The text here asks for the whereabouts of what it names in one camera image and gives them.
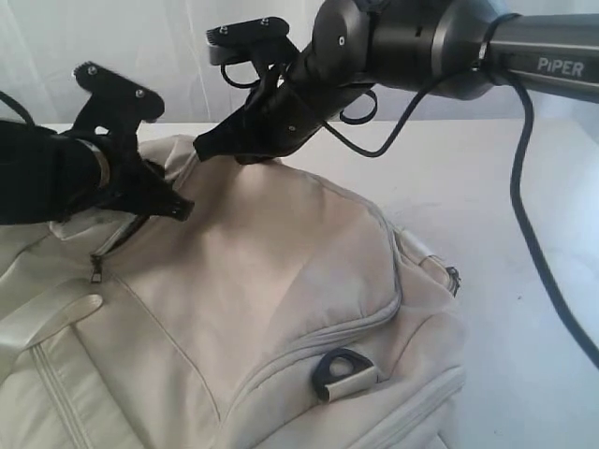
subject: zipper track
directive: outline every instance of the zipper track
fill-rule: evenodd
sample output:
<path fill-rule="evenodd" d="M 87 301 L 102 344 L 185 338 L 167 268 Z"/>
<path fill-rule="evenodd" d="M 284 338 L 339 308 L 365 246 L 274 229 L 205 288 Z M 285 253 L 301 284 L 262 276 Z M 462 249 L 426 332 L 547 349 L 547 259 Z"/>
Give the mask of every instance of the zipper track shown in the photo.
<path fill-rule="evenodd" d="M 402 442 L 405 437 L 414 430 L 419 424 L 424 422 L 426 418 L 431 416 L 436 410 L 439 409 L 449 398 L 458 393 L 465 383 L 465 374 L 461 370 L 459 373 L 455 374 L 449 380 L 447 380 L 441 387 L 439 387 L 433 395 L 431 395 L 428 400 L 420 404 L 419 407 L 415 407 L 411 412 L 405 416 L 405 422 L 399 428 L 392 427 L 391 432 L 388 432 L 386 438 L 376 446 L 371 446 L 368 442 L 365 442 L 366 445 L 356 446 L 356 447 L 369 447 L 375 449 L 385 449 L 389 447 L 390 444 L 397 444 L 398 442 Z"/>
<path fill-rule="evenodd" d="M 245 398 L 245 396 L 249 392 L 251 392 L 265 379 L 269 378 L 272 375 L 272 373 L 270 372 L 272 371 L 272 367 L 277 362 L 280 362 L 281 360 L 286 358 L 290 359 L 285 361 L 285 364 L 282 368 L 276 369 L 275 373 L 278 370 L 285 369 L 286 367 L 293 365 L 301 359 L 322 354 L 323 351 L 327 351 L 330 346 L 334 346 L 331 349 L 335 349 L 339 345 L 349 344 L 355 341 L 358 337 L 363 336 L 367 332 L 376 329 L 380 326 L 384 326 L 386 323 L 388 323 L 395 316 L 397 310 L 400 307 L 400 303 L 401 302 L 398 300 L 396 307 L 393 307 L 393 309 L 389 313 L 387 313 L 383 318 L 380 318 L 373 323 L 369 323 L 364 326 L 357 326 L 342 331 L 333 331 L 327 334 L 304 337 L 297 342 L 298 347 L 295 347 L 285 353 L 277 355 L 268 362 L 252 370 L 246 376 L 245 380 L 241 383 L 241 387 L 233 395 L 231 406 L 229 407 L 226 413 L 226 417 L 222 421 L 222 423 L 224 424 L 226 422 L 231 413 L 237 408 L 241 400 Z"/>
<path fill-rule="evenodd" d="M 31 348 L 31 356 L 73 446 L 76 449 L 92 449 L 83 432 L 77 412 L 71 406 L 66 391 L 40 344 Z"/>

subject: white backdrop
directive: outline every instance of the white backdrop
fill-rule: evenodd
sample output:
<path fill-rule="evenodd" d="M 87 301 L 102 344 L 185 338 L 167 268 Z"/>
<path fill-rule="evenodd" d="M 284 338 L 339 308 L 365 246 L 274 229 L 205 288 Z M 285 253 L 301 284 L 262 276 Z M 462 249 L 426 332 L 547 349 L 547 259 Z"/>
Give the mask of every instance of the white backdrop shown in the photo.
<path fill-rule="evenodd" d="M 163 95 L 167 113 L 161 122 L 218 122 L 242 103 L 245 92 L 229 88 L 219 70 L 208 64 L 205 31 L 225 23 L 280 16 L 291 24 L 292 40 L 303 48 L 309 42 L 321 3 L 322 0 L 0 0 L 0 89 L 22 101 L 40 123 L 69 123 L 86 99 L 70 74 L 78 64 L 93 60 Z M 523 14 L 599 12 L 596 0 L 507 3 Z M 411 96 L 385 90 L 380 95 L 377 119 L 398 117 Z M 534 99 L 541 116 L 574 116 L 594 131 L 599 107 L 541 94 Z M 4 115 L 7 110 L 0 109 L 0 116 Z M 475 102 L 430 98 L 415 118 L 488 119 L 520 115 L 516 97 L 502 88 Z"/>

